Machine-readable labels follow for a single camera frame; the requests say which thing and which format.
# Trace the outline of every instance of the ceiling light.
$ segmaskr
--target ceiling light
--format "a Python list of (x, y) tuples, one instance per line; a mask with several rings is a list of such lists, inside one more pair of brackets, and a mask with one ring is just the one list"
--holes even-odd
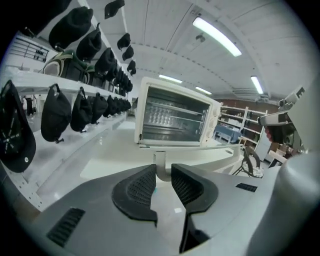
[(259, 83), (258, 77), (251, 76), (251, 80), (252, 80), (252, 82), (253, 82), (258, 94), (264, 94), (264, 91), (262, 90), (261, 85)]
[(179, 84), (181, 84), (181, 83), (182, 83), (182, 81), (181, 81), (181, 80), (178, 80), (178, 79), (172, 78), (172, 77), (170, 77), (170, 76), (166, 76), (166, 75), (162, 75), (162, 74), (160, 74), (160, 75), (159, 75), (159, 77), (160, 77), (160, 78), (163, 78), (163, 79), (167, 79), (167, 80), (173, 81), (173, 82), (176, 82), (176, 83), (179, 83)]
[(233, 56), (240, 56), (241, 51), (235, 46), (233, 42), (231, 42), (224, 34), (222, 34), (218, 29), (214, 26), (206, 22), (200, 17), (197, 17), (192, 23), (195, 27), (207, 33), (209, 36), (213, 37), (220, 44), (222, 44)]
[(201, 92), (203, 92), (203, 93), (205, 93), (205, 94), (209, 94), (209, 95), (212, 94), (210, 91), (207, 91), (207, 90), (205, 90), (205, 89), (202, 89), (202, 88), (200, 88), (200, 87), (198, 87), (198, 86), (196, 87), (196, 89), (199, 90), (199, 91), (201, 91)]

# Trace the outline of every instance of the cap strap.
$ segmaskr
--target cap strap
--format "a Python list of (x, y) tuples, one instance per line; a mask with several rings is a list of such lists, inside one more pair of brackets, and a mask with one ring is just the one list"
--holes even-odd
[(58, 86), (57, 83), (51, 85), (49, 88), (53, 88), (53, 87), (56, 87), (56, 91), (57, 91), (58, 93), (60, 93), (60, 88), (59, 88), (59, 86)]
[(85, 89), (82, 86), (79, 89), (79, 93), (82, 93), (83, 97), (86, 98)]

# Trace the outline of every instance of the chair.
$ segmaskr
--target chair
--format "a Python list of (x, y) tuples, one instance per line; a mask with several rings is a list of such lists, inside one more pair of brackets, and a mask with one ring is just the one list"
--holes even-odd
[[(244, 172), (249, 177), (259, 178), (259, 177), (254, 176), (254, 168), (253, 168), (253, 165), (252, 165), (250, 157), (249, 157), (249, 156), (253, 156), (256, 161), (256, 167), (260, 168), (259, 156), (251, 147), (248, 147), (248, 146), (243, 149), (243, 152), (244, 152), (244, 154), (243, 154), (244, 158), (242, 160), (241, 166), (237, 170), (235, 170), (235, 172), (232, 175), (238, 175), (240, 172)], [(248, 171), (246, 171), (244, 169), (244, 163), (247, 163)]]

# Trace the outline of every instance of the white wall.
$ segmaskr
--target white wall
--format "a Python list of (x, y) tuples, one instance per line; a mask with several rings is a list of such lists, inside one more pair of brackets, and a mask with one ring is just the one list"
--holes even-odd
[[(38, 45), (46, 50), (48, 50), (48, 54), (47, 54), (47, 57), (46, 57), (46, 60), (50, 60), (53, 56), (57, 55), (57, 52), (48, 48), (48, 47), (45, 47), (37, 42), (34, 42), (32, 41), (31, 39), (27, 38), (27, 37), (24, 37), (24, 36), (20, 36), (20, 35), (17, 35), (16, 38), (20, 38), (20, 39), (23, 39), (27, 42), (30, 42), (30, 43), (33, 43), (35, 45)], [(38, 61), (38, 60), (34, 60), (32, 58), (26, 58), (26, 57), (23, 57), (23, 56), (19, 56), (19, 55), (15, 55), (15, 54), (11, 54), (10, 53), (10, 50), (11, 50), (11, 46), (7, 49), (7, 54), (5, 56), (5, 58), (3, 59), (3, 62), (2, 62), (2, 67), (3, 66), (14, 66), (14, 67), (19, 67), (21, 68), (21, 66), (23, 67), (24, 70), (27, 70), (27, 71), (31, 71), (31, 72), (38, 72), (39, 70), (41, 70), (45, 63), (44, 62), (41, 62), (41, 61)]]

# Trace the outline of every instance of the metal shelving unit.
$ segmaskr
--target metal shelving unit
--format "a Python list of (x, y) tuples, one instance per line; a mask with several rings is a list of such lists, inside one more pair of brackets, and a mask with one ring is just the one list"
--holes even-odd
[(257, 145), (259, 144), (260, 137), (261, 137), (264, 129), (263, 129), (263, 127), (261, 127), (261, 131), (258, 131), (258, 130), (254, 130), (252, 128), (245, 127), (245, 125), (246, 125), (246, 122), (250, 122), (250, 123), (255, 124), (255, 125), (259, 124), (257, 120), (254, 120), (254, 119), (251, 119), (251, 118), (248, 117), (250, 115), (250, 113), (252, 113), (252, 115), (255, 115), (255, 116), (262, 116), (262, 115), (266, 115), (268, 113), (268, 111), (261, 112), (261, 111), (251, 110), (248, 107), (239, 108), (239, 107), (232, 107), (232, 106), (221, 106), (221, 109), (222, 110), (227, 110), (227, 111), (243, 113), (243, 116), (236, 116), (236, 115), (233, 115), (233, 114), (221, 113), (221, 116), (229, 117), (229, 118), (236, 119), (236, 120), (242, 120), (241, 125), (235, 125), (233, 123), (229, 123), (229, 122), (227, 122), (225, 120), (221, 120), (221, 119), (219, 119), (218, 121), (220, 123), (227, 124), (227, 125), (232, 126), (232, 127), (237, 127), (240, 130), (244, 129), (244, 130), (249, 131), (250, 133), (252, 133), (254, 135), (259, 135), (259, 140), (258, 141), (255, 141), (252, 138), (249, 138), (249, 137), (244, 136), (244, 135), (241, 136), (241, 138), (247, 140), (248, 142), (253, 143), (254, 147), (256, 148)]

